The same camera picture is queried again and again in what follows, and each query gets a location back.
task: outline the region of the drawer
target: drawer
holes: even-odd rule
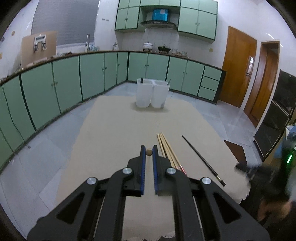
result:
[[[222,71],[212,68],[210,66],[205,67],[204,76],[220,81]]]
[[[217,81],[217,80],[210,79],[210,78],[208,78],[206,76],[204,76],[202,78],[201,86],[203,86],[203,87],[206,87],[208,89],[216,91],[217,88],[218,88],[218,85],[219,85],[219,81]]]
[[[215,95],[216,95],[216,91],[209,90],[201,86],[197,96],[208,99],[208,100],[214,100]]]

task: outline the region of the green light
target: green light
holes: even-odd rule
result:
[[[290,162],[291,158],[292,158],[292,155],[289,157],[289,159],[287,161],[287,164]]]

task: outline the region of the beige tablecloth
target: beige tablecloth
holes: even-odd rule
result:
[[[234,170],[237,160],[215,130],[188,102],[167,99],[164,109],[136,107],[135,97],[100,96],[86,117],[62,176],[57,203],[88,177],[99,180],[126,167],[129,159],[158,145],[156,133],[163,132],[189,177],[210,177],[240,203],[249,192],[247,180]],[[226,183],[223,188],[184,135]],[[141,198],[127,197],[123,239],[156,239],[174,231],[172,198],[154,193],[152,158],[146,158],[145,191]]]

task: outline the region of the tile floor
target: tile floor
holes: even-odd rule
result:
[[[105,95],[134,96],[136,84],[124,83]],[[261,159],[252,137],[256,129],[245,113],[219,101],[210,104],[169,92],[168,98],[191,103],[216,130],[221,139],[244,148],[248,165]],[[24,147],[0,175],[0,203],[20,233],[26,237],[37,219],[55,207],[61,175],[70,159],[80,127],[95,99],[79,105],[40,132]]]

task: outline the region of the faucet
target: faucet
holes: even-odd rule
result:
[[[87,34],[87,39],[86,39],[86,43],[85,43],[85,47],[87,47],[87,52],[89,52],[89,42],[90,42],[90,36],[89,34]]]

